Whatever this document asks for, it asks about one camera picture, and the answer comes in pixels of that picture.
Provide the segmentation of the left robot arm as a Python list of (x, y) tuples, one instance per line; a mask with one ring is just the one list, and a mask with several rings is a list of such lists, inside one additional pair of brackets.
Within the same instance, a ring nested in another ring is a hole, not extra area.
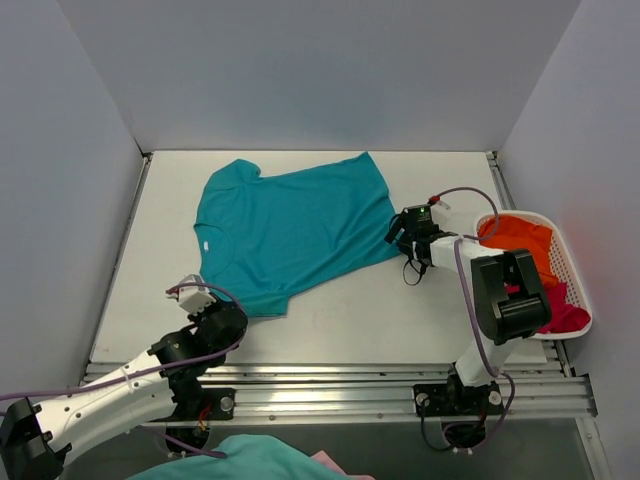
[(188, 320), (83, 387), (8, 396), (1, 423), (8, 478), (56, 479), (86, 451), (134, 427), (194, 417), (205, 403), (200, 377), (240, 345), (248, 317), (237, 303), (217, 300)]

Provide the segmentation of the teal t-shirt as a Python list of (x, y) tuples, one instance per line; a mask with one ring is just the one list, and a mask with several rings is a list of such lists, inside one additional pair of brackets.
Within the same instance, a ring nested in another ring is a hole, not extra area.
[(397, 256), (384, 237), (394, 207), (367, 152), (264, 177), (237, 159), (214, 172), (196, 211), (200, 275), (251, 317), (286, 313), (291, 297)]

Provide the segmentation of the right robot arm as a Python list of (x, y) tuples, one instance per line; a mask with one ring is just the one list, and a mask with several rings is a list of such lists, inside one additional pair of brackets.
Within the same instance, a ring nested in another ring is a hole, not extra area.
[(489, 248), (476, 240), (440, 229), (431, 206), (403, 209), (390, 221), (385, 241), (425, 273), (430, 267), (456, 273), (470, 317), (473, 340), (455, 362), (458, 378), (444, 388), (455, 412), (480, 400), (480, 386), (497, 378), (507, 358), (552, 317), (534, 257), (526, 249)]

